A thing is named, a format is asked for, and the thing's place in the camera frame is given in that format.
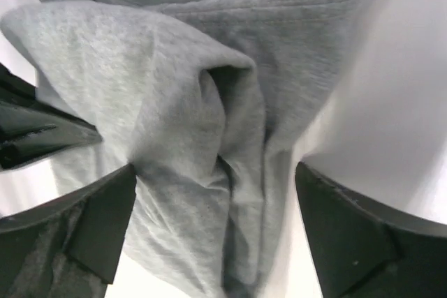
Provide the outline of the grey t-shirt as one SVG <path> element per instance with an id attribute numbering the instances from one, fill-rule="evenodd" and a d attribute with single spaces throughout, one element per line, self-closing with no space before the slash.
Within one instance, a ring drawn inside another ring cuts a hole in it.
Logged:
<path id="1" fill-rule="evenodd" d="M 52 158 L 59 191 L 132 163 L 126 253 L 191 297 L 255 297 L 358 1 L 38 0 L 1 31 L 38 97 L 103 137 Z"/>

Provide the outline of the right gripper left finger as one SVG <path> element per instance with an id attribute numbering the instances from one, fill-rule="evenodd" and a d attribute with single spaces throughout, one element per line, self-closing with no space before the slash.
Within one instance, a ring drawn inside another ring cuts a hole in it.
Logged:
<path id="1" fill-rule="evenodd" d="M 132 165 L 1 218 L 2 297 L 104 297 L 135 202 Z"/>

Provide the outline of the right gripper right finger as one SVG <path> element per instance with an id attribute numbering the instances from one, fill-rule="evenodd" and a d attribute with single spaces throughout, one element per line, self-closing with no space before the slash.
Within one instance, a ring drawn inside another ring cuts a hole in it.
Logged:
<path id="1" fill-rule="evenodd" d="M 446 225 L 351 191 L 304 163 L 295 185 L 324 297 L 446 297 Z"/>

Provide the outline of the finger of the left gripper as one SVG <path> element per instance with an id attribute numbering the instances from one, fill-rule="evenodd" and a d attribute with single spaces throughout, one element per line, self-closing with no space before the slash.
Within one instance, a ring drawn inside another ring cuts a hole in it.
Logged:
<path id="1" fill-rule="evenodd" d="M 35 102 L 35 86 L 12 74 L 1 64 L 1 103 L 34 104 Z"/>
<path id="2" fill-rule="evenodd" d="M 1 102 L 1 169 L 14 170 L 61 151 L 97 144 L 96 127 L 41 104 Z"/>

